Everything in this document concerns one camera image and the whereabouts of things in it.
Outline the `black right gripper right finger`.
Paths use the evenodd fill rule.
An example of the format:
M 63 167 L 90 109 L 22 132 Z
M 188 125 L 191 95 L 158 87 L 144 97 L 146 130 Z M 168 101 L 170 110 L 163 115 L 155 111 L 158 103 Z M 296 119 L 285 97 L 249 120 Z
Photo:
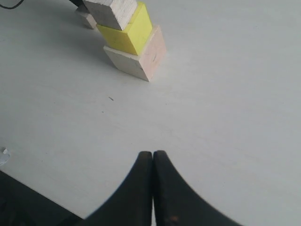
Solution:
M 153 154 L 153 200 L 158 226 L 238 226 L 202 199 L 182 178 L 165 151 Z

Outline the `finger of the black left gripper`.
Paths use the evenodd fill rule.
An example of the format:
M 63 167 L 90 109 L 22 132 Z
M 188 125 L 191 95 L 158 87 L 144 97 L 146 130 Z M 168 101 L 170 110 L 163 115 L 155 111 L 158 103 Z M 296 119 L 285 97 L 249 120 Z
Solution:
M 78 7 L 79 12 L 88 13 L 88 9 L 85 6 L 83 0 L 69 0 L 69 1 Z

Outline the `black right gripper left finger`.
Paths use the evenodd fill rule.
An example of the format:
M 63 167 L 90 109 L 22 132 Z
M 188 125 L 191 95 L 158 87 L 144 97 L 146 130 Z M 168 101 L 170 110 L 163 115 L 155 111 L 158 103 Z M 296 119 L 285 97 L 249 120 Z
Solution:
M 152 219 L 152 153 L 139 152 L 130 172 L 83 226 L 150 226 Z

